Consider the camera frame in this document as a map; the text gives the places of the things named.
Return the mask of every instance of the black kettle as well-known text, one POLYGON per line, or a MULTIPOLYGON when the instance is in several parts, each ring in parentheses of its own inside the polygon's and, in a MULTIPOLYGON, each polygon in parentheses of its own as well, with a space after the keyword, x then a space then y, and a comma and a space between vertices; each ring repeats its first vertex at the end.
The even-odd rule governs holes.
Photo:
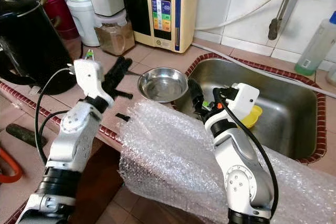
MULTIPOLYGON (((0 46, 5 53, 0 77, 15 84, 43 88, 57 70, 72 63, 39 0, 0 0, 0 46), (8 59, 18 75, 8 69, 8 59)), ((76 77, 62 71, 46 94, 65 92, 75 84, 76 77)))

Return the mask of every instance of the yellow object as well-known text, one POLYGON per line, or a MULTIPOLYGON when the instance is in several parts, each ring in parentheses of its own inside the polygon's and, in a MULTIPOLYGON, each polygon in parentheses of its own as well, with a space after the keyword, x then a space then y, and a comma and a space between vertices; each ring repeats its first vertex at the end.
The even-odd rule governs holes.
POLYGON ((254 105, 250 114, 247 117, 245 117, 241 122, 246 127, 251 128, 256 124, 261 114, 262 114, 262 108, 257 105, 254 105))

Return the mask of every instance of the countertop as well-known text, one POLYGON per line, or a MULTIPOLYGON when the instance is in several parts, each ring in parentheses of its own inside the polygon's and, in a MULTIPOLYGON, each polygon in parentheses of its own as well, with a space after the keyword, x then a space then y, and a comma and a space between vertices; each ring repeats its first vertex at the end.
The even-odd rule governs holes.
MULTIPOLYGON (((202 44, 206 47, 213 48, 216 51, 222 52, 226 55, 230 55, 236 58, 252 61, 255 63, 267 65, 270 67, 278 68, 281 70, 295 72, 294 64, 286 61, 282 61, 279 59, 266 57, 262 55, 258 55, 255 53, 243 51, 240 49, 235 49, 219 44, 215 44, 212 42, 194 39, 194 41, 198 44, 202 44)), ((73 59, 77 59, 80 54, 80 41, 78 39, 66 41, 66 45, 73 59)), ((100 61, 103 65, 104 72, 106 73, 116 62, 117 57, 112 56, 103 52, 100 48, 92 48, 94 51, 95 60, 100 61)), ((87 52, 88 47, 84 46, 84 54, 87 52)), ((190 46, 190 48, 184 54, 175 54, 170 51, 166 51, 159 48, 152 48, 142 44, 136 44, 134 48, 127 51, 123 56, 126 58, 131 58, 133 60, 133 64, 130 67, 130 71, 135 73, 144 73, 151 68, 155 67, 172 67, 181 72, 185 72, 188 67, 194 62, 194 60, 201 55, 209 53, 203 49, 199 49, 194 46, 190 46)), ((336 93, 336 88, 332 85, 328 84, 325 80, 326 72, 322 70, 318 70, 316 74, 310 76, 309 78, 315 81, 321 88, 328 90, 330 92, 336 93)), ((127 114, 127 108, 132 106, 134 103, 144 99, 140 95, 137 89, 137 80, 138 77, 134 75, 126 75, 124 79, 118 86, 118 90, 132 93, 133 99, 128 100, 127 98, 117 97, 114 106, 110 110, 106 110, 103 115, 102 125, 106 128, 119 133, 119 123, 121 123, 121 119, 117 118, 115 114, 122 113, 127 114)), ((30 95, 30 87, 29 86, 18 86, 4 80, 0 80, 4 82, 20 94, 29 98, 30 100, 37 102, 38 95, 30 95)), ((23 106, 20 102, 17 101, 16 98, 12 97, 10 94, 6 94, 4 90, 0 89, 0 92, 10 99, 12 102, 17 105, 23 106)), ((73 107, 79 99, 84 98, 83 91, 79 88, 79 86, 74 86, 72 89, 68 90, 65 93, 59 95, 46 95, 41 103, 41 106, 47 109, 50 112, 55 112, 59 110, 67 110, 73 107)), ((27 109, 27 113, 34 116, 34 111, 32 109, 27 109)), ((333 176, 336 176, 336 168, 334 168, 334 164, 336 163, 336 99, 327 97, 327 153, 325 156, 319 161, 309 164, 310 167, 314 169, 318 169, 329 173, 333 176)), ((97 135, 97 138, 101 139, 105 143, 111 145, 118 151, 121 150, 121 144, 112 141, 110 138, 102 136, 101 134, 97 135)))

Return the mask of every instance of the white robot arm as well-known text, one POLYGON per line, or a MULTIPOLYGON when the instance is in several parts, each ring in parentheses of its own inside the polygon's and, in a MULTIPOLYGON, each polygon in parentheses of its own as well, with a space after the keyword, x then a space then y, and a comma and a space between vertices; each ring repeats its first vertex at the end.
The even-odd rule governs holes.
POLYGON ((90 157, 102 113, 113 106, 115 96, 132 97, 115 89, 131 63, 132 60, 119 57, 104 77, 98 62, 74 61, 72 70, 86 98, 62 118, 43 179, 29 197, 17 224, 67 223, 75 208, 77 185, 90 157))
POLYGON ((215 102, 209 111, 202 108, 204 98, 198 83, 191 79, 188 86, 195 113, 201 116, 206 131, 214 136, 215 157, 225 182, 229 224, 269 223, 278 198, 275 174, 270 163, 273 179, 259 164, 242 130, 244 125, 239 122, 251 112, 259 90, 244 83, 228 88, 214 88, 215 102))

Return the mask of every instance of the metal bowl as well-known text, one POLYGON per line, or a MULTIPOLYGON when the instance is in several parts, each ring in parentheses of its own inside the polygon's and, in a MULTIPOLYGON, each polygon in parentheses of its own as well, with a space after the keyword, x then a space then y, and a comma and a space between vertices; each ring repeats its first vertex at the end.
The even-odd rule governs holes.
POLYGON ((188 79, 173 68, 154 68, 139 78, 138 88, 145 98, 155 102, 171 102, 188 90, 188 79))

